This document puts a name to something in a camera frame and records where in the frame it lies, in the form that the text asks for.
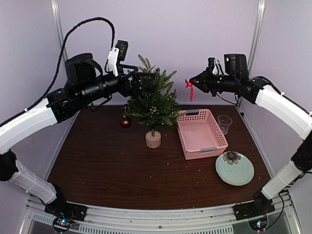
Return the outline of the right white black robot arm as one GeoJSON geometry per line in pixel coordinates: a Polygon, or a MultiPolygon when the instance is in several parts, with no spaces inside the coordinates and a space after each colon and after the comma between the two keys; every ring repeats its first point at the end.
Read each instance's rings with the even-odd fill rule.
{"type": "Polygon", "coordinates": [[[255,194],[250,211],[260,215],[274,197],[312,169],[312,114],[285,96],[269,79],[250,78],[244,54],[225,54],[224,65],[222,68],[219,60],[208,58],[207,68],[189,79],[189,83],[214,97],[218,93],[234,93],[274,114],[303,140],[290,162],[255,194]]]}

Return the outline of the red satin ribbon bow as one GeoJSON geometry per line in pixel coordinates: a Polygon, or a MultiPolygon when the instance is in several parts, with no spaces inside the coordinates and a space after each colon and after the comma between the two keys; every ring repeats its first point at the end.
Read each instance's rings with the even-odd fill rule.
{"type": "Polygon", "coordinates": [[[185,79],[185,83],[186,83],[186,89],[189,88],[190,89],[190,101],[194,100],[194,87],[193,84],[190,83],[187,79],[185,79]]]}

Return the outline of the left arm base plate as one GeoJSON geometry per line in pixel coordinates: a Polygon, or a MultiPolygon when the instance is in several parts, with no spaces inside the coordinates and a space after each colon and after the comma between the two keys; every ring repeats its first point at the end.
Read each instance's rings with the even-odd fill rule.
{"type": "Polygon", "coordinates": [[[46,213],[73,221],[84,221],[88,209],[84,205],[69,203],[61,198],[56,198],[51,203],[44,203],[44,206],[46,213]]]}

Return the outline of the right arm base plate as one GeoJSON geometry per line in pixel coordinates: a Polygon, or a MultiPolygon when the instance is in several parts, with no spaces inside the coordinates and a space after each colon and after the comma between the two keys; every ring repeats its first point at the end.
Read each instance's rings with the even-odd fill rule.
{"type": "Polygon", "coordinates": [[[254,201],[233,206],[236,220],[250,219],[275,211],[272,200],[256,198],[254,201]]]}

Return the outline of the dark red bauble ornament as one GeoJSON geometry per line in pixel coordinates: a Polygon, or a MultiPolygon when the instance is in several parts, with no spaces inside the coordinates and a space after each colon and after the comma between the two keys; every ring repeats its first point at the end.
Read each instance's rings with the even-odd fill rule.
{"type": "Polygon", "coordinates": [[[127,108],[124,107],[122,112],[122,119],[119,122],[120,126],[124,129],[129,128],[132,125],[130,117],[127,115],[127,108]]]}

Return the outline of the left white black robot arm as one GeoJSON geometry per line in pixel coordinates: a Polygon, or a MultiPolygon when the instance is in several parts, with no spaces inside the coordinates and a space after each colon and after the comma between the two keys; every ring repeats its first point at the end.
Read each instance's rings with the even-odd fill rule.
{"type": "Polygon", "coordinates": [[[74,56],[65,62],[67,83],[45,96],[34,107],[0,126],[0,179],[18,185],[37,196],[59,216],[70,212],[61,189],[42,180],[17,160],[11,148],[33,133],[62,123],[92,102],[114,93],[137,97],[149,85],[154,74],[136,66],[120,64],[124,56],[113,53],[108,58],[108,73],[93,60],[91,53],[74,56]]]}

